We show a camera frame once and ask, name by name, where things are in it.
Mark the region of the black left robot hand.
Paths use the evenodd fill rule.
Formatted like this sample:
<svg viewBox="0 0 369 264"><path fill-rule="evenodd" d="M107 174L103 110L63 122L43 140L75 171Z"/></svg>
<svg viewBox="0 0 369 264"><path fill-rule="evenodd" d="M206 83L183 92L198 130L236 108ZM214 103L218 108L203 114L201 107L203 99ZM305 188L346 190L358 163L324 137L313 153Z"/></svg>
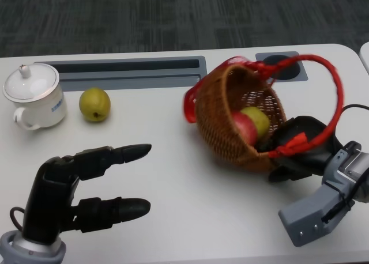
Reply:
<svg viewBox="0 0 369 264"><path fill-rule="evenodd" d="M150 211L150 202L141 198L117 197L83 199L72 206L80 181L101 177L110 166L145 157L150 144L83 150L74 156L53 157L38 170L24 212L24 239L50 245L60 233L83 233L111 228L114 224L138 219Z"/></svg>

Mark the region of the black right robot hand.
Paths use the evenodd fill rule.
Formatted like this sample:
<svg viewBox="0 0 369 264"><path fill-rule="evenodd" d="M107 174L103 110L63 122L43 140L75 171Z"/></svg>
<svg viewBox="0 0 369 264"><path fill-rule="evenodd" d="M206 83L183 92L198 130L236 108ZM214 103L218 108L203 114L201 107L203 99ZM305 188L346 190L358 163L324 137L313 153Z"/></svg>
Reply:
<svg viewBox="0 0 369 264"><path fill-rule="evenodd" d="M266 141L260 141L256 149L267 152L285 145L292 137L305 133L308 140L323 132L326 125L312 116L297 116L286 121L275 130ZM279 157L273 160L276 168L270 173L270 182L300 180L311 175L322 176L328 162L343 147L332 134L321 146L294 156Z"/></svg>

